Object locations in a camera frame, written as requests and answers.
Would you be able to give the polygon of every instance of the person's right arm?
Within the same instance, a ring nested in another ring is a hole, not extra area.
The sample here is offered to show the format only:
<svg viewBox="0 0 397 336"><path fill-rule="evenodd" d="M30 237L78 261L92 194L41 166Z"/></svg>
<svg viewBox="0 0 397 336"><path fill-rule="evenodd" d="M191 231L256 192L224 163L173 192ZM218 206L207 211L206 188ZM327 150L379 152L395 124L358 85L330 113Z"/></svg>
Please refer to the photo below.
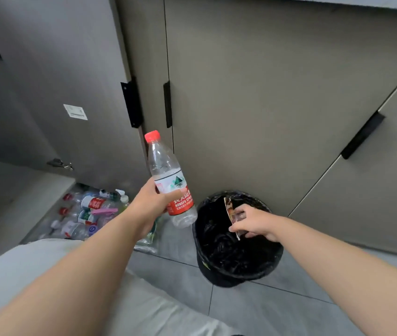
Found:
<svg viewBox="0 0 397 336"><path fill-rule="evenodd" d="M397 336L397 269L294 220L242 205L230 231L280 242L367 336Z"/></svg>

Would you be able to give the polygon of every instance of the pink plastic object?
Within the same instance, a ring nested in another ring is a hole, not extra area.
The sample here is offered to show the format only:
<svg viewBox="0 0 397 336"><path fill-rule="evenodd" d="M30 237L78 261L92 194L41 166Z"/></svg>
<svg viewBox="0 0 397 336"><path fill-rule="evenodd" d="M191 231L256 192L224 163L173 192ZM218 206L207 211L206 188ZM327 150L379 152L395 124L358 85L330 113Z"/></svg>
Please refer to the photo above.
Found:
<svg viewBox="0 0 397 336"><path fill-rule="evenodd" d="M116 213L117 208L114 209L97 209L97 210L92 210L90 214L104 214L104 213Z"/></svg>

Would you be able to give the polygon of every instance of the black trash can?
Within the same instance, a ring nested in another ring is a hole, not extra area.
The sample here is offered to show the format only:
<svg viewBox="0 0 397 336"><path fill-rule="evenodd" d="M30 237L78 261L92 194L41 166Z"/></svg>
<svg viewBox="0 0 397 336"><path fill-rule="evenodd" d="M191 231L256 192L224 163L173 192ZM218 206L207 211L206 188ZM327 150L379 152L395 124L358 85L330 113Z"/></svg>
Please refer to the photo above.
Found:
<svg viewBox="0 0 397 336"><path fill-rule="evenodd" d="M237 240L236 234L228 231L231 222L225 209L225 196L231 197L234 208L248 204L271 211L262 201L241 191L218 192L199 204L193 226L198 267L214 285L231 288L271 273L284 248L263 236Z"/></svg>

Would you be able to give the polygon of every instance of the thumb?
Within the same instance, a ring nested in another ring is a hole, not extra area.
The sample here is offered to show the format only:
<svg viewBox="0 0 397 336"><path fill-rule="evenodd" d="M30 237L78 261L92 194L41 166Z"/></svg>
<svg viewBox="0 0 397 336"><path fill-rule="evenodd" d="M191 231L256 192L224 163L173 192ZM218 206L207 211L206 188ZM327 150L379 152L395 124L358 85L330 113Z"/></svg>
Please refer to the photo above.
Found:
<svg viewBox="0 0 397 336"><path fill-rule="evenodd" d="M183 197L186 192L188 192L188 189L186 187L179 189L179 190L175 190L169 193L165 193L164 194L164 201L166 202L166 205L174 200L180 199L181 197Z"/></svg>
<svg viewBox="0 0 397 336"><path fill-rule="evenodd" d="M231 225L228 230L230 232L237 232L239 230L247 230L246 228L246 222L245 220L241 220L239 222L235 222L233 225Z"/></svg>

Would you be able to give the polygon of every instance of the person's left hand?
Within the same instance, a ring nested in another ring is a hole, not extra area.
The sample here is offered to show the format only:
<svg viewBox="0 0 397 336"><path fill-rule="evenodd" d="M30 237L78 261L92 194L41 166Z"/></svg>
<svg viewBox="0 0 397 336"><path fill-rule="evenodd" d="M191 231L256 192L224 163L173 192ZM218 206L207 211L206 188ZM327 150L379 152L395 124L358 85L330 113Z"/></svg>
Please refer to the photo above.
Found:
<svg viewBox="0 0 397 336"><path fill-rule="evenodd" d="M134 223L137 225L137 241L150 232L153 222L163 213L168 203L180 199L186 192L187 188L170 193L157 193L155 181L151 177L124 211L129 217L134 218Z"/></svg>

